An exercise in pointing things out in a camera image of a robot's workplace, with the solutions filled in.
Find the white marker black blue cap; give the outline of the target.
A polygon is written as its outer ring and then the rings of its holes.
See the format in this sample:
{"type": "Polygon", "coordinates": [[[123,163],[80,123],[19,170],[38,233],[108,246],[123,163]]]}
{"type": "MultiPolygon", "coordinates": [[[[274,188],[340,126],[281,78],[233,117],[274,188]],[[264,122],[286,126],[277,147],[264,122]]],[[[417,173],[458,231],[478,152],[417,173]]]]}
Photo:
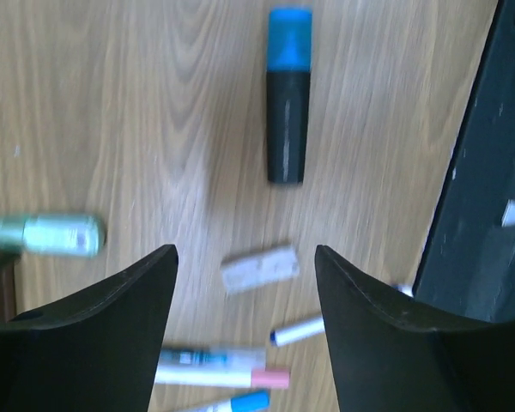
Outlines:
{"type": "Polygon", "coordinates": [[[312,336],[323,334],[324,331],[323,316],[318,315],[272,330],[270,332],[270,343],[274,347],[282,347],[312,336]]]}

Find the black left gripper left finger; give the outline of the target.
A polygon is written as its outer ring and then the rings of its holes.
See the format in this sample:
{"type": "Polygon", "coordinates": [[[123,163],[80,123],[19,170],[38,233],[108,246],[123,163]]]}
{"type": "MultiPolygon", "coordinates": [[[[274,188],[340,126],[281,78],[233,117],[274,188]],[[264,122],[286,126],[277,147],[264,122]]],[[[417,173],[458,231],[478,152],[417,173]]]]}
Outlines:
{"type": "Polygon", "coordinates": [[[0,320],[0,411],[145,411],[179,266],[163,245],[116,275],[0,320]]]}

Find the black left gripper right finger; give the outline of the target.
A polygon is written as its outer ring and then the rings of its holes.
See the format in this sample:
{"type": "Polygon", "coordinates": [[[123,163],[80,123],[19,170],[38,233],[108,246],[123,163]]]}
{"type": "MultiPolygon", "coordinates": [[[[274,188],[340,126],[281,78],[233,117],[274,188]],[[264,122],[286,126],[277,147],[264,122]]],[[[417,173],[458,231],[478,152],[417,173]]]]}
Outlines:
{"type": "Polygon", "coordinates": [[[316,282],[342,411],[515,411],[515,320],[445,312],[319,245],[316,282]]]}

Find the black highlighter blue cap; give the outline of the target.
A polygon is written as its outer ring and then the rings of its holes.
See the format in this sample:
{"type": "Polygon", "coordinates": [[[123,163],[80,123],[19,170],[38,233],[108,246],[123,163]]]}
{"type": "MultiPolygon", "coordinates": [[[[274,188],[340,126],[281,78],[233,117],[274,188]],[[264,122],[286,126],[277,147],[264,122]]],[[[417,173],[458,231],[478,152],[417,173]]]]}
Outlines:
{"type": "Polygon", "coordinates": [[[271,184],[304,181],[311,73],[311,10],[272,9],[266,50],[267,179],[271,184]]]}

